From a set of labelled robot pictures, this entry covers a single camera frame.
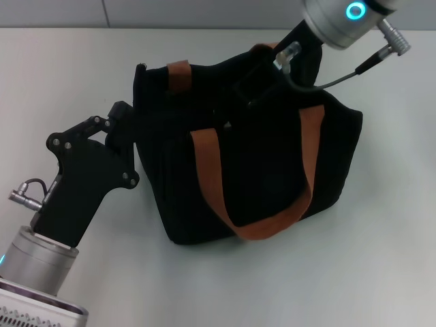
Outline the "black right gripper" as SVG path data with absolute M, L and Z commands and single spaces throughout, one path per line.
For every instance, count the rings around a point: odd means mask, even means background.
M 324 44 L 302 20 L 277 44 L 277 53 L 292 42 L 302 48 L 291 61 L 291 77 L 299 86 L 313 86 L 322 60 Z M 272 62 L 261 62 L 238 80 L 230 91 L 232 108 L 266 108 L 280 94 L 283 82 L 280 71 Z

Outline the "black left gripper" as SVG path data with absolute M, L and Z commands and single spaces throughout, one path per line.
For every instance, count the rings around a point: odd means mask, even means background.
M 91 116 L 78 134 L 53 133 L 46 146 L 59 162 L 59 172 L 31 229 L 69 247 L 81 241 L 99 205 L 113 189 L 133 189 L 140 177 L 135 170 L 134 137 L 121 131 L 133 107 L 119 101 L 108 117 Z M 85 138 L 104 132 L 106 144 Z

